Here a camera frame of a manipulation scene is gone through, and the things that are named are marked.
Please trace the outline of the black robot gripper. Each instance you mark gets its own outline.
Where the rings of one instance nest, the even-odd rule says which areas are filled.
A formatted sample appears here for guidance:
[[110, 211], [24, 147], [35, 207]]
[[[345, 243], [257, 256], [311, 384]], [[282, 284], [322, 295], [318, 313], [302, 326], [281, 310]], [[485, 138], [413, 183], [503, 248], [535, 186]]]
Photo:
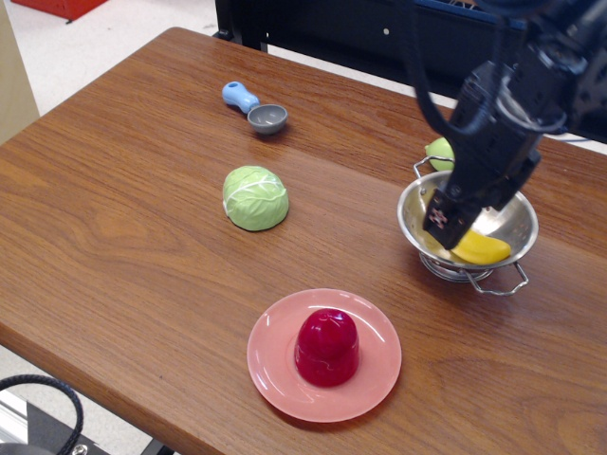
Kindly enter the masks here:
[[541, 160], [540, 137], [512, 123], [498, 102], [473, 135], [450, 138], [454, 170], [444, 191], [436, 189], [427, 205], [423, 229], [451, 250], [471, 229], [482, 208], [502, 211]]

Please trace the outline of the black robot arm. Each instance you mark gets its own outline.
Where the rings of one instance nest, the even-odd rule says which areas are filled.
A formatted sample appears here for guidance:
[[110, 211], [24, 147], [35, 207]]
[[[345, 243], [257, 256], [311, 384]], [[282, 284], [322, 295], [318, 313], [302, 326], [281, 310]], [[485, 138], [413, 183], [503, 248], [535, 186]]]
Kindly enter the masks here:
[[606, 133], [606, 4], [603, 1], [486, 2], [499, 15], [491, 60], [466, 79], [450, 118], [424, 87], [431, 127], [454, 153], [423, 228], [454, 248], [485, 208], [503, 209], [535, 171], [546, 135], [595, 123]]

